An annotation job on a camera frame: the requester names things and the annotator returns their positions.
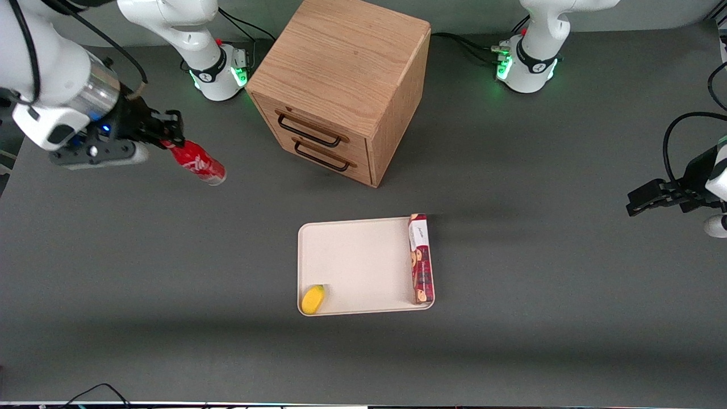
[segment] red can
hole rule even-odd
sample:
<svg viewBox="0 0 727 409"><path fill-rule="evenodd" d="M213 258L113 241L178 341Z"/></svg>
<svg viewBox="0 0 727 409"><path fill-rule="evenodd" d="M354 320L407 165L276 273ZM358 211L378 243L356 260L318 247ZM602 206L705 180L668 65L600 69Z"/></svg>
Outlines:
<svg viewBox="0 0 727 409"><path fill-rule="evenodd" d="M220 185L227 178L225 167L191 140L187 139L181 148L167 140L162 143L172 152L178 164L210 185Z"/></svg>

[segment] green led light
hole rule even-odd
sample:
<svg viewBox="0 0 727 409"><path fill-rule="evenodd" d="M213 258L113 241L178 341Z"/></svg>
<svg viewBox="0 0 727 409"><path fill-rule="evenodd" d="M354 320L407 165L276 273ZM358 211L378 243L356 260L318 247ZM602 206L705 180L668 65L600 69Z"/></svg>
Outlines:
<svg viewBox="0 0 727 409"><path fill-rule="evenodd" d="M192 74L192 70L189 70L189 75L192 77L192 80L194 81L194 87L199 90L199 84L197 84L197 78Z"/></svg>
<svg viewBox="0 0 727 409"><path fill-rule="evenodd" d="M230 67L232 75L235 76L235 81L240 87L244 87L247 84L247 70L245 68Z"/></svg>
<svg viewBox="0 0 727 409"><path fill-rule="evenodd" d="M558 59L556 58L555 61L553 61L553 67L550 69L550 74L547 75L547 79L551 79L553 77L553 73L555 72L555 66L557 64L558 64Z"/></svg>
<svg viewBox="0 0 727 409"><path fill-rule="evenodd" d="M508 56L505 61L500 63L500 68L497 69L497 78L505 80L510 72L510 67L513 66L513 58Z"/></svg>

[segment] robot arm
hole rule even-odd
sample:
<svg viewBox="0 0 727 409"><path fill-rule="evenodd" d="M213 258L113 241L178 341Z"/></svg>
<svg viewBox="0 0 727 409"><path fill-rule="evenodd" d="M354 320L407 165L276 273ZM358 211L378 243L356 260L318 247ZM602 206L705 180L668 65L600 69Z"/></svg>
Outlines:
<svg viewBox="0 0 727 409"><path fill-rule="evenodd" d="M710 173L704 187L720 198L720 206L724 214L714 215L704 222L704 231L711 237L727 238L727 137L717 144L715 167Z"/></svg>
<svg viewBox="0 0 727 409"><path fill-rule="evenodd" d="M170 149L175 157L185 153L179 111L149 108L118 80L110 60L100 61L55 31L50 20L58 16L55 9L68 10L63 0L21 1L0 1L0 87L20 93L13 119L51 151L51 162L69 169L139 163L148 155L143 144ZM196 144L187 145L206 157Z"/></svg>
<svg viewBox="0 0 727 409"><path fill-rule="evenodd" d="M520 0L531 22L525 35L517 33L493 47L494 52L502 54L496 78L517 92L540 90L553 77L556 55L571 33L571 23L564 14L610 9L619 1Z"/></svg>
<svg viewBox="0 0 727 409"><path fill-rule="evenodd" d="M219 44L202 27L192 31L177 26L209 23L217 14L217 0L117 0L124 17L169 42L190 67L195 86L210 100L235 96L247 83L244 50Z"/></svg>

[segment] wall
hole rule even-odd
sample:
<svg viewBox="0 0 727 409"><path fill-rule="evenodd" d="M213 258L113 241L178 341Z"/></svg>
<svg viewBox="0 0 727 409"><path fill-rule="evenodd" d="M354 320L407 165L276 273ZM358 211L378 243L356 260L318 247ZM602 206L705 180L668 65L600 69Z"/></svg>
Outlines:
<svg viewBox="0 0 727 409"><path fill-rule="evenodd" d="M452 33L497 33L510 30L526 11L516 0L369 0L389 9L413 15L432 23L433 31ZM301 0L219 0L220 6L235 15L280 33ZM622 0L615 8L570 15L574 31L628 31L674 28L701 20L718 0ZM115 3L84 13L86 18L121 45L155 45L163 40L125 21ZM103 40L64 17L58 31L69 39L87 45L106 47ZM217 37L238 40L241 34L227 20L217 16L208 25ZM251 30L253 36L262 36Z"/></svg>

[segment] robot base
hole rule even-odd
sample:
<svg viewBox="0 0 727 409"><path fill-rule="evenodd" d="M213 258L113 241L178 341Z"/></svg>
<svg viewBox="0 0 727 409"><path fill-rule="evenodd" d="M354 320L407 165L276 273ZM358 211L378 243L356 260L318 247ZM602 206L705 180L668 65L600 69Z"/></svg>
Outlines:
<svg viewBox="0 0 727 409"><path fill-rule="evenodd" d="M518 34L511 37L508 40L501 41L500 47L508 47L511 50L515 49L518 42L522 39L522 35ZM550 67L543 70L541 73L533 74L528 69L517 55L510 53L505 60L503 60L497 67L497 74L495 78L504 82L510 89L523 94L531 94L539 91L545 83L553 77L553 70L558 64L558 60L555 60Z"/></svg>
<svg viewBox="0 0 727 409"><path fill-rule="evenodd" d="M236 49L229 44L221 45L220 49L227 55L227 62L213 82L198 80L190 72L195 87L202 91L205 98L213 101L224 101L234 97L245 87L248 79L245 50Z"/></svg>

